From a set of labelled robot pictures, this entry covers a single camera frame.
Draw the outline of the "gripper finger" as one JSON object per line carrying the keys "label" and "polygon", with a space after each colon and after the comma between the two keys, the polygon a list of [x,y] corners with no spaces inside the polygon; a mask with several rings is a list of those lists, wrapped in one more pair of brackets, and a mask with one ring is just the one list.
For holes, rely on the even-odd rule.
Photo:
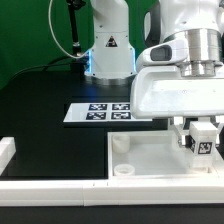
{"label": "gripper finger", "polygon": [[184,118],[183,117],[174,117],[173,118],[173,129],[178,138],[178,144],[180,147],[184,147],[186,145],[185,140],[185,131],[184,131]]}
{"label": "gripper finger", "polygon": [[217,138],[216,138],[216,145],[220,145],[220,135],[222,130],[224,129],[224,116],[216,116],[216,123],[217,123]]}

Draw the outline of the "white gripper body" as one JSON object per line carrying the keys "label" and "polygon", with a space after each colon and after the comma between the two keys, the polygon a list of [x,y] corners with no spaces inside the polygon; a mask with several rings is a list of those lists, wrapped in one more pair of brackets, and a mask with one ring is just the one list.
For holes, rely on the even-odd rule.
{"label": "white gripper body", "polygon": [[181,75],[179,63],[189,56],[186,38],[145,49],[136,61],[130,94],[137,119],[224,115],[224,64],[214,76]]}

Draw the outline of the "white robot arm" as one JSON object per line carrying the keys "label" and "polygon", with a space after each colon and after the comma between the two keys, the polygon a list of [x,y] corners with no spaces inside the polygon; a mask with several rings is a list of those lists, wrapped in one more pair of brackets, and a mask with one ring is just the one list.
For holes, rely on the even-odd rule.
{"label": "white robot arm", "polygon": [[224,115],[224,0],[157,0],[145,15],[140,55],[129,43],[125,1],[90,1],[94,44],[86,78],[104,85],[133,78],[135,118],[191,118],[192,142],[215,144],[222,127],[211,119]]}

